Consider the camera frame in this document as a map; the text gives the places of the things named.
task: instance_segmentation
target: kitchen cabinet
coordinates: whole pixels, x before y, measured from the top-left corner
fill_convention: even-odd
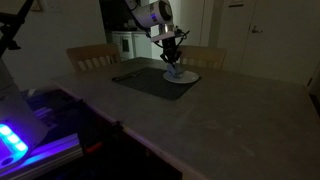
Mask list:
[[[151,58],[151,41],[145,34],[134,33],[134,46],[136,57]]]
[[[113,32],[112,42],[118,45],[122,61],[135,57],[133,36],[131,32]]]

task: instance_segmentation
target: table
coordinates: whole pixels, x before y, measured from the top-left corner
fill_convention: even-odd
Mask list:
[[[320,179],[320,124],[306,88],[185,66],[202,79],[169,101],[114,83],[137,58],[52,82],[183,173],[183,179]]]

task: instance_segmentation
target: blue light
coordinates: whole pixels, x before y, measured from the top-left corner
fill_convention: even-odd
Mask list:
[[[12,133],[11,129],[6,125],[0,125],[0,133],[4,136],[8,136]]]
[[[19,150],[19,151],[25,151],[28,149],[27,145],[23,142],[20,142],[19,144],[16,144],[15,147]]]
[[[20,138],[15,135],[15,134],[12,134],[10,136],[7,136],[7,139],[12,143],[12,144],[16,144],[17,142],[20,141]]]

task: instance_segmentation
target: wooden chair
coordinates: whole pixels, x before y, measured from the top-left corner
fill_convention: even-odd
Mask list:
[[[221,70],[226,49],[198,46],[180,46],[180,63]]]
[[[120,62],[120,54],[116,44],[69,48],[66,53],[76,72],[88,71]]]

